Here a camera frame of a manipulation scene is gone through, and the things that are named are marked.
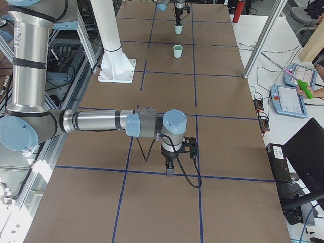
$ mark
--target white pillar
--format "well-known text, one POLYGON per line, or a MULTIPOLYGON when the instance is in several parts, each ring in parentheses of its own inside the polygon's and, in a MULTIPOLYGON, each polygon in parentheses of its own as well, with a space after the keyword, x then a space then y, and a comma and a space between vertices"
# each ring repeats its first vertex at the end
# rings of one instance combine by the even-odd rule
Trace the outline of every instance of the white pillar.
POLYGON ((102 82, 131 83, 135 59, 128 59, 122 51, 112 0, 91 0, 105 53, 98 80, 102 82))

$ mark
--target light green cup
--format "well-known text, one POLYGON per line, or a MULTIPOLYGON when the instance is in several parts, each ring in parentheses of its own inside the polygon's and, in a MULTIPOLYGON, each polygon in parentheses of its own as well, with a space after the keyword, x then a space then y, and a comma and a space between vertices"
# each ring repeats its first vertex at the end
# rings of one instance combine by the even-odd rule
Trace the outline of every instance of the light green cup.
POLYGON ((182 54, 183 47, 182 45, 174 45, 173 46, 173 55, 175 58, 180 58, 182 54))

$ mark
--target table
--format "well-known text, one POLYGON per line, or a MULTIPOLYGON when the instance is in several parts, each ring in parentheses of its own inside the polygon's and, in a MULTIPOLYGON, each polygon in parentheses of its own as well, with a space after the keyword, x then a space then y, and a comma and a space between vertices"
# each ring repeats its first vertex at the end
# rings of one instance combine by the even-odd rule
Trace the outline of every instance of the table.
MULTIPOLYGON (((253 45, 257 39, 258 36, 266 22, 267 17, 265 16, 241 16, 238 24, 233 24, 237 44, 240 48, 248 48, 244 45, 240 45, 240 43, 243 43, 245 45, 253 45)), ((263 50, 265 51, 286 51, 293 49, 299 45, 299 42, 297 38, 295 37, 295 34, 290 29, 287 21, 284 17, 279 17, 275 27, 273 28, 271 34, 269 35, 263 50)), ((277 63, 279 63, 281 66, 285 66, 285 63, 289 58, 291 57, 293 51, 289 51, 286 53, 267 53, 268 56, 270 56, 272 59, 274 59, 277 63)), ((240 55, 242 58, 243 65, 245 66, 250 55, 251 51, 248 50, 240 50, 240 55)), ((312 63, 305 63, 301 62, 298 58, 298 55, 294 57, 292 60, 292 63, 301 64, 303 66, 306 66, 308 68, 314 68, 312 63)), ((258 86, 257 84, 257 77, 256 72, 258 67, 265 67, 269 70, 275 71, 279 70, 274 64, 269 62, 265 57, 262 55, 259 56, 257 59, 253 70, 251 71, 248 81, 249 85, 256 88, 258 92, 262 94, 263 97, 268 97, 269 92, 263 89, 262 87, 258 86)), ((273 85, 274 81, 277 79, 279 72, 271 73, 268 71, 265 71, 261 68, 258 70, 258 77, 259 77, 259 83, 263 85, 265 88, 270 89, 273 85)), ((318 84, 323 84, 323 81, 318 76, 316 82, 318 84)), ((278 78, 277 84, 284 84, 283 80, 283 73, 278 78)), ((322 100, 319 99, 313 99, 313 100, 307 100, 307 103, 321 103, 323 104, 322 100)), ((308 113, 308 118, 306 119, 299 119, 299 118, 291 118, 288 116, 278 115, 272 105, 270 104, 268 106, 268 99, 264 100, 264 107, 266 113, 269 114, 270 117, 270 129, 271 132, 266 133, 264 135, 264 144, 265 146, 269 143, 278 143, 278 144, 285 144, 309 119, 314 117, 322 126, 324 126, 324 110, 323 108, 314 107, 314 106, 307 106, 306 110, 308 113)), ((320 213, 323 215, 323 210, 320 207, 316 208, 320 213)), ((314 229, 316 231, 316 234, 312 235, 312 237, 317 238, 324 238, 324 224, 323 220, 317 219, 316 220, 316 227, 309 227, 310 230, 314 229)), ((295 225, 290 226, 288 225, 288 229, 290 231, 291 238, 299 239, 300 233, 301 233, 302 225, 295 225)), ((304 234, 304 239, 309 241, 309 235, 304 234)))
POLYGON ((158 145, 145 163, 123 132, 72 133, 25 242, 290 242, 227 7, 192 4, 181 35, 172 8, 153 3, 123 2, 117 22, 134 80, 93 76, 80 110, 184 111, 203 186, 190 187, 178 166, 165 177, 158 145))

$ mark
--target red bottle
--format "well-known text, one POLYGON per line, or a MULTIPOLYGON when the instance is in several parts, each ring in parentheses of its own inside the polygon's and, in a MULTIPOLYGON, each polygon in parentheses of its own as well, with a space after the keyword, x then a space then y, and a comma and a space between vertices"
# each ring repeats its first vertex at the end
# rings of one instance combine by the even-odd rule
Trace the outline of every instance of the red bottle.
POLYGON ((243 7, 245 4, 245 0, 239 0, 236 6, 236 10, 235 10, 235 14, 234 14, 234 18, 233 18, 233 23, 237 23, 239 20, 239 17, 241 16, 243 7))

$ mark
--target label sticker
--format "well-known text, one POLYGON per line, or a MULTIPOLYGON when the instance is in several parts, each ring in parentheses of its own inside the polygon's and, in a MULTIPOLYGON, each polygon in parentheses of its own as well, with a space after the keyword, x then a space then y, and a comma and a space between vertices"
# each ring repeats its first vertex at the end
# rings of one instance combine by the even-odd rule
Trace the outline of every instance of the label sticker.
POLYGON ((273 153, 274 153, 274 157, 277 159, 285 159, 284 158, 284 153, 282 152, 282 148, 278 147, 278 146, 274 146, 273 147, 273 153))
POLYGON ((20 48, 22 45, 22 27, 21 25, 15 25, 15 33, 14 33, 14 47, 20 48))

